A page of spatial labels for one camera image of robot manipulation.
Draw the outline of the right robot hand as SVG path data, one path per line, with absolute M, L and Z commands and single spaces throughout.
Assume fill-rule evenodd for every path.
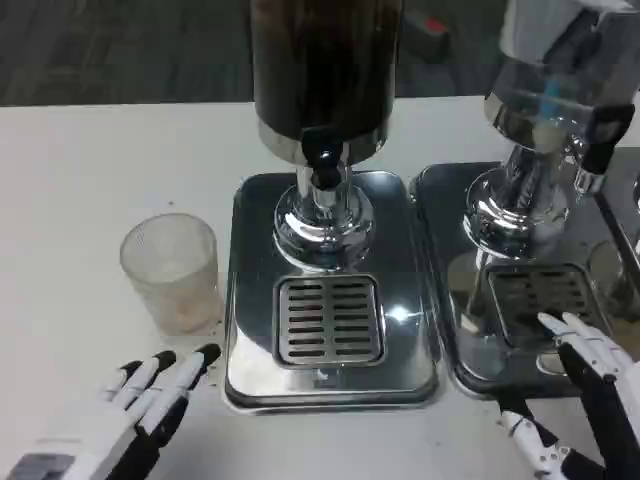
M 497 396 L 501 423 L 537 479 L 639 477 L 639 363 L 577 315 L 537 314 L 553 334 L 557 353 L 579 398 L 602 463 L 560 443 L 513 390 Z

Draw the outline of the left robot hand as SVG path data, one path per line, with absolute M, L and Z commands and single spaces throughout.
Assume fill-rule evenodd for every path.
M 8 479 L 145 479 L 180 426 L 216 343 L 181 362 L 172 350 L 122 365 L 94 396 L 57 415 Z

